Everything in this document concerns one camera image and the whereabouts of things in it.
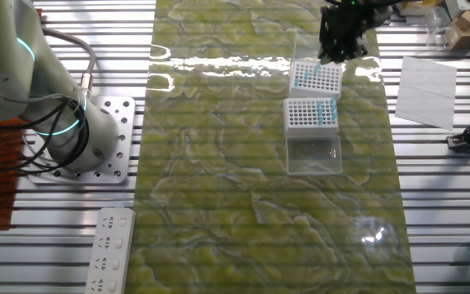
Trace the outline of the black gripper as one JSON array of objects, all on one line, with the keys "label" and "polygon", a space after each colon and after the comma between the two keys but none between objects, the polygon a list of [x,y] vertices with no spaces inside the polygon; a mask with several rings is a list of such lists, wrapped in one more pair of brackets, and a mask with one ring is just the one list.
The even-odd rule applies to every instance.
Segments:
[{"label": "black gripper", "polygon": [[[346,38],[361,37],[365,31],[383,23],[379,20],[380,5],[377,2],[329,2],[327,6],[320,8],[320,12],[321,45],[318,59],[326,63],[338,63],[339,48],[336,43]],[[368,53],[362,40],[354,40],[344,44],[340,61],[354,60],[367,56]]]}]

